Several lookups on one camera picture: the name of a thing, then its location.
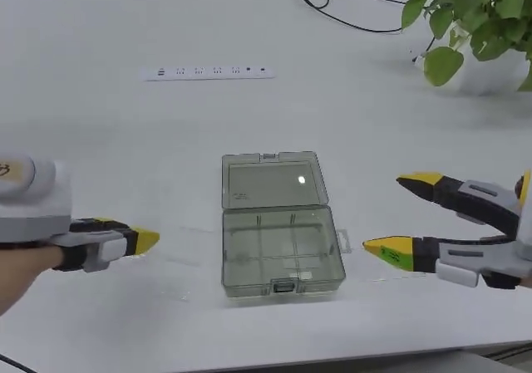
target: robotic hand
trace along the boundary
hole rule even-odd
[[[64,255],[57,270],[94,272],[158,241],[158,233],[111,219],[72,220],[70,180],[61,164],[0,153],[0,249],[55,244]]]
[[[530,170],[515,190],[475,180],[462,182],[434,172],[403,175],[397,182],[416,196],[455,211],[459,217],[499,229],[504,235],[480,240],[390,237],[363,246],[380,259],[411,272],[476,287],[515,289],[532,277],[532,196]]]

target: yellow fingertip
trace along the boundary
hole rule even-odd
[[[159,241],[160,235],[143,228],[132,228],[139,236],[136,240],[135,255],[144,254],[150,250]]]
[[[398,179],[411,179],[411,180],[419,180],[421,182],[425,182],[426,184],[435,185],[437,184],[441,178],[443,178],[444,175],[440,174],[439,172],[414,172],[412,174],[406,174],[399,176]]]
[[[521,188],[521,194],[519,196],[519,202],[521,204],[521,207],[525,205],[526,196],[529,192],[529,186],[530,186],[530,169],[527,169],[525,173],[523,174],[523,187]]]

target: box lid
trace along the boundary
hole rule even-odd
[[[224,209],[327,203],[318,157],[312,151],[222,158]]]

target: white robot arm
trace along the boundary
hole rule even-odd
[[[106,269],[110,262],[147,252],[159,234],[106,218],[71,218],[71,186],[63,164],[0,153],[0,248],[56,244],[59,270]]]

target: translucent storage box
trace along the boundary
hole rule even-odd
[[[346,277],[313,152],[225,155],[224,261],[229,297],[337,290]]]

